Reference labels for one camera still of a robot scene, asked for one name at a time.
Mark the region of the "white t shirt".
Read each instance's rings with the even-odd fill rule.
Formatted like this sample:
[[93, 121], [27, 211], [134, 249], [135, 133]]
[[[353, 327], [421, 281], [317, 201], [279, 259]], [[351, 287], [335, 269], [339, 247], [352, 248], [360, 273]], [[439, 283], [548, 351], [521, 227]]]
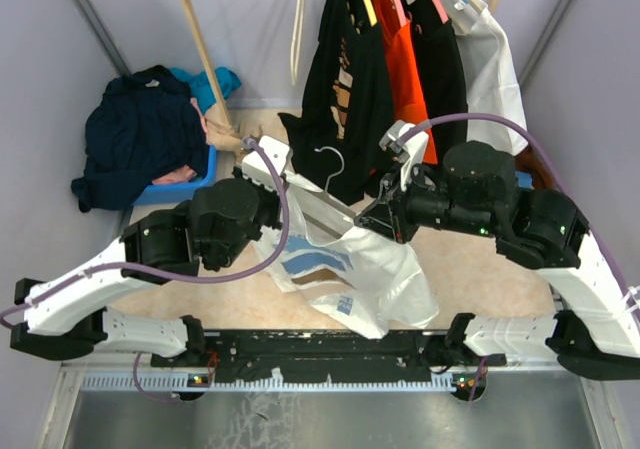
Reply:
[[354, 223], [354, 212], [300, 175], [287, 175], [289, 233], [266, 271], [279, 289], [300, 292], [315, 310], [368, 338], [393, 321], [424, 329], [439, 304], [419, 259]]

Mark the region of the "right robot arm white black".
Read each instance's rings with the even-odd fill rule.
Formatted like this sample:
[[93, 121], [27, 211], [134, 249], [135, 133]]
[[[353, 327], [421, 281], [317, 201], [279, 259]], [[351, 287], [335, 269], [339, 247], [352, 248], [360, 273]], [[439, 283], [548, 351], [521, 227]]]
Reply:
[[420, 227], [490, 238], [564, 302], [551, 316], [456, 315], [446, 341], [454, 362], [504, 355], [555, 360], [592, 380], [638, 379], [633, 296], [615, 295], [613, 271], [577, 205], [557, 190], [519, 187], [510, 154], [471, 141], [451, 149], [440, 171], [406, 164], [382, 178], [355, 223], [399, 244]]

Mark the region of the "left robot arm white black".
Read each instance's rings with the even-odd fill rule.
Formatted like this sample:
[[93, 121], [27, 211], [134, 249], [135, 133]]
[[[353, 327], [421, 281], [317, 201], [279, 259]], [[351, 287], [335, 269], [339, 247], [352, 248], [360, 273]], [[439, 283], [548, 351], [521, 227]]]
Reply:
[[127, 227], [97, 256], [54, 281], [24, 278], [15, 287], [11, 349], [49, 361], [94, 352], [152, 354], [194, 366], [208, 353], [199, 319], [159, 320], [126, 314], [111, 302], [170, 281], [231, 282], [251, 270], [221, 276], [262, 228], [287, 231], [286, 183], [242, 175], [197, 190], [173, 209], [157, 210]]

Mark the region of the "black printed hanging shirt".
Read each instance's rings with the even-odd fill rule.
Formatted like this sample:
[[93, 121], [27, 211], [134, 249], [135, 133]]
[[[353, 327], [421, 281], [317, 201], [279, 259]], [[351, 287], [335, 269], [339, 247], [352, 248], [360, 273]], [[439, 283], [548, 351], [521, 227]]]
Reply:
[[363, 191], [386, 165], [379, 141], [394, 122], [383, 35], [364, 0], [326, 0], [318, 46], [304, 89], [302, 114], [283, 113], [294, 170], [323, 188], [339, 167], [330, 145], [344, 156], [347, 183]]

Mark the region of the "white hanging shirt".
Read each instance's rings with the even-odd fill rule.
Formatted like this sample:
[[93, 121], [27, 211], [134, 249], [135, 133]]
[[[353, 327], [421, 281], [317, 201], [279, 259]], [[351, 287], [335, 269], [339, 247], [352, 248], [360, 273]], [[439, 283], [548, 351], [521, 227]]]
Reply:
[[508, 37], [482, 0], [440, 0], [458, 45], [468, 110], [526, 126]]

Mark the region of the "orange hanging shirt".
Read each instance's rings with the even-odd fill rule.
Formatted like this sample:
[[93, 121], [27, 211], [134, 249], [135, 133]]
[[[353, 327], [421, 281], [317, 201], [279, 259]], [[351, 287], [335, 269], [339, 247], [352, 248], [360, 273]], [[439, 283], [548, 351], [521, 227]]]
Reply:
[[418, 124], [428, 118], [411, 27], [401, 0], [371, 0], [383, 35], [394, 104], [394, 118]]

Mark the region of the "beige hanger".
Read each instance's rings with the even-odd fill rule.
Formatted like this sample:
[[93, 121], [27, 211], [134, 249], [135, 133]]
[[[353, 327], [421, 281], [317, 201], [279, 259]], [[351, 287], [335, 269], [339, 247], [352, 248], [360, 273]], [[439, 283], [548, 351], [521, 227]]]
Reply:
[[292, 86], [295, 86], [298, 81], [302, 35], [304, 29], [305, 3], [306, 0], [296, 0], [289, 54], [290, 80]]

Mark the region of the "beige garment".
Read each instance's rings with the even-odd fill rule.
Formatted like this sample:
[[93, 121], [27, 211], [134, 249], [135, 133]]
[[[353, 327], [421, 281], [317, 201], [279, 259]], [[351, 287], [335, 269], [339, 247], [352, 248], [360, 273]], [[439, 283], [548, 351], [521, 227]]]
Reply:
[[208, 145], [214, 146], [218, 151], [233, 152], [236, 156], [245, 152], [245, 138], [259, 139], [263, 135], [260, 124], [241, 122], [238, 126], [233, 126], [225, 122], [219, 103], [212, 105], [204, 114], [204, 131]]

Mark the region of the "pink garment in basket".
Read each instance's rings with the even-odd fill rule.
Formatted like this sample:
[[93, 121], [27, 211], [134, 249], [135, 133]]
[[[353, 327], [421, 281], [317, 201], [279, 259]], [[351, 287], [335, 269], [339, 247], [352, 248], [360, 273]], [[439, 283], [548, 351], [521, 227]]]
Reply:
[[188, 165], [175, 169], [152, 181], [153, 185], [173, 185], [188, 183], [197, 176], [197, 173]]

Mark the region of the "blue plastic basket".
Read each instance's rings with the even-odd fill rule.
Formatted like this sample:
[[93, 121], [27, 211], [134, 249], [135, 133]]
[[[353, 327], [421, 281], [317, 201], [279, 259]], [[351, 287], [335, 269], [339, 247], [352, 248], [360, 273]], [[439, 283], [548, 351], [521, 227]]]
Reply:
[[209, 147], [207, 172], [189, 182], [169, 185], [149, 185], [133, 202], [133, 206], [180, 203], [193, 198], [194, 193], [216, 180], [217, 149]]

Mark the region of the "teal garment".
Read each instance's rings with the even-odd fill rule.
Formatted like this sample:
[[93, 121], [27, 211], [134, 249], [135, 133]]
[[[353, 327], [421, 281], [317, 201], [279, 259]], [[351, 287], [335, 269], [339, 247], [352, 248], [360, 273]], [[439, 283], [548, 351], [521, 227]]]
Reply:
[[[183, 69], [170, 68], [170, 72], [176, 79], [189, 86], [191, 94], [196, 98], [201, 112], [206, 112], [217, 102], [205, 71], [198, 74], [191, 74]], [[226, 67], [216, 68], [215, 76], [217, 77], [224, 99], [228, 99], [230, 95], [242, 85], [237, 74]]]

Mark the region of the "navy blue garment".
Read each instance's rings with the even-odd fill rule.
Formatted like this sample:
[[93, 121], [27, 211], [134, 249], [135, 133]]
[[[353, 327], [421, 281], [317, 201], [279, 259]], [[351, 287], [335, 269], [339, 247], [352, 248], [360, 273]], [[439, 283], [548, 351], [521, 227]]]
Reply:
[[71, 182], [79, 210], [123, 210], [158, 178], [208, 172], [209, 146], [191, 90], [156, 65], [111, 80], [85, 124], [86, 164]]

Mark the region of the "blue yellow printed garment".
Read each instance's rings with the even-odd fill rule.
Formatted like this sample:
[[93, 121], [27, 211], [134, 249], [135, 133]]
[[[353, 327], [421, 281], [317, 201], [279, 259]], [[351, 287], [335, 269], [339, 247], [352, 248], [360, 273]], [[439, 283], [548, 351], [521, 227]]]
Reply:
[[533, 188], [533, 178], [529, 173], [517, 171], [516, 178], [518, 187], [522, 189], [532, 189]]

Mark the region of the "brown garment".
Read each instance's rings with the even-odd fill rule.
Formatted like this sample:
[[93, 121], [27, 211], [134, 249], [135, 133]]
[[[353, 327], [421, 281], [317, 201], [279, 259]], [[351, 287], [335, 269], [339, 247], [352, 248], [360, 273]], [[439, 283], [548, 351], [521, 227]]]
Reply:
[[527, 146], [515, 157], [515, 167], [531, 177], [534, 189], [554, 188], [552, 176], [531, 146]]

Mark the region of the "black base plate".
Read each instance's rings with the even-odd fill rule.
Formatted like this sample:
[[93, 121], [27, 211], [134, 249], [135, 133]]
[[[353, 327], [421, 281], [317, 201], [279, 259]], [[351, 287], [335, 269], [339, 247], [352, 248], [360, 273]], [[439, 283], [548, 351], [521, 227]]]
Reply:
[[478, 366], [481, 357], [443, 331], [391, 330], [367, 339], [346, 330], [207, 331], [204, 349], [151, 357], [154, 368], [198, 368], [218, 383], [255, 382], [280, 371], [286, 383], [429, 382], [453, 367]]

